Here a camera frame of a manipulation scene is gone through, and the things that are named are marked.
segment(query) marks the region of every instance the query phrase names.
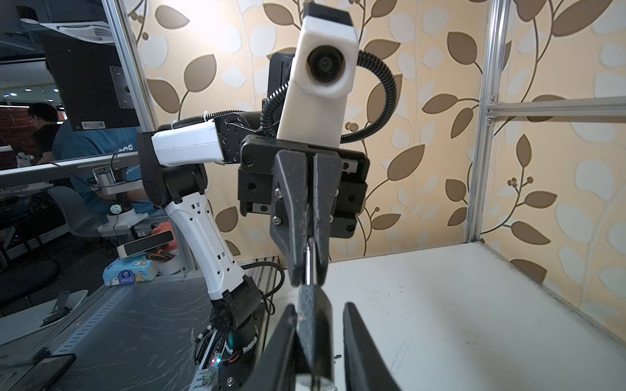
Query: person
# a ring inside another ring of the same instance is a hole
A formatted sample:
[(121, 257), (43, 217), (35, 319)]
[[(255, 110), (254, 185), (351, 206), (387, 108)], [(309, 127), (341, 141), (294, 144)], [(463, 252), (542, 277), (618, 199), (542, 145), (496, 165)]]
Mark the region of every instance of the person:
[[(95, 155), (107, 155), (135, 151), (137, 146), (137, 128), (93, 129), (73, 131), (67, 119), (59, 128), (54, 138), (52, 153), (55, 160), (85, 158)], [(101, 190), (93, 191), (87, 180), (93, 175), (72, 177), (74, 189), (83, 197), (85, 205), (99, 215), (107, 215), (115, 202), (115, 194), (106, 195)], [(126, 180), (141, 179), (141, 168), (132, 166), (126, 169)], [(152, 214), (157, 209), (148, 200), (143, 188), (127, 191), (128, 201), (137, 213)]]
[(52, 145), (60, 126), (56, 123), (58, 121), (56, 109), (46, 103), (34, 103), (28, 108), (28, 116), (37, 128), (33, 132), (37, 155), (41, 155), (37, 165), (48, 163), (54, 159)]

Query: barcode label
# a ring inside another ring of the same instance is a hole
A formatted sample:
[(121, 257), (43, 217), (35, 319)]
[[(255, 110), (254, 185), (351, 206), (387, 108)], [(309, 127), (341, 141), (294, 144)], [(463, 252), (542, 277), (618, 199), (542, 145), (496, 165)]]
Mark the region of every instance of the barcode label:
[(83, 129), (106, 129), (106, 125), (104, 121), (83, 121)]

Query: white tabletop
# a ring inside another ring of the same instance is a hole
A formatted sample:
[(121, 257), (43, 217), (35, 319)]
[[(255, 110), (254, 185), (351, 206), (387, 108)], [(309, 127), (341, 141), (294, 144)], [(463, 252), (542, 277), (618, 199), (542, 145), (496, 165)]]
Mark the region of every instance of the white tabletop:
[[(354, 302), (404, 391), (625, 389), (623, 345), (479, 244), (331, 263), (324, 291), (334, 354)], [(285, 282), (270, 333), (296, 301)], [(343, 358), (335, 383), (345, 390)]]

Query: leaf pattern wallpaper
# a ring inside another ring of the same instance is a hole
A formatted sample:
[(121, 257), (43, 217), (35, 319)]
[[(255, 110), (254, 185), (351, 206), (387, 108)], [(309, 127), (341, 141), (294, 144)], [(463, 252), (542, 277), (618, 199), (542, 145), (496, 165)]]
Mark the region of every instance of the leaf pattern wallpaper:
[[(295, 51), (307, 1), (125, 0), (160, 123), (260, 109), (269, 58)], [(385, 60), (399, 91), (385, 128), (343, 145), (371, 160), (369, 189), (354, 236), (331, 240), (332, 260), (462, 243), (461, 216), (448, 224), (458, 208), (445, 178), (465, 178), (473, 157), (488, 2), (314, 1), (350, 12), (360, 48)], [(376, 77), (358, 69), (342, 131), (371, 123), (383, 105)], [(237, 169), (207, 165), (217, 225), (239, 259), (276, 255), (268, 217), (238, 213)]]
[[(498, 100), (626, 96), (625, 66), (626, 1), (513, 1)], [(483, 241), (626, 340), (626, 124), (530, 116), (494, 131)]]

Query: black hair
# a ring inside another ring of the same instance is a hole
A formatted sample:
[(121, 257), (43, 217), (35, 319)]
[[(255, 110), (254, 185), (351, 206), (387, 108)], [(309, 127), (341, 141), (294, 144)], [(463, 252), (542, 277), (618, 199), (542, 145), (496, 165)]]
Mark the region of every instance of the black hair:
[(31, 117), (37, 116), (44, 121), (57, 122), (58, 115), (56, 109), (47, 103), (34, 103), (28, 108), (28, 115)]

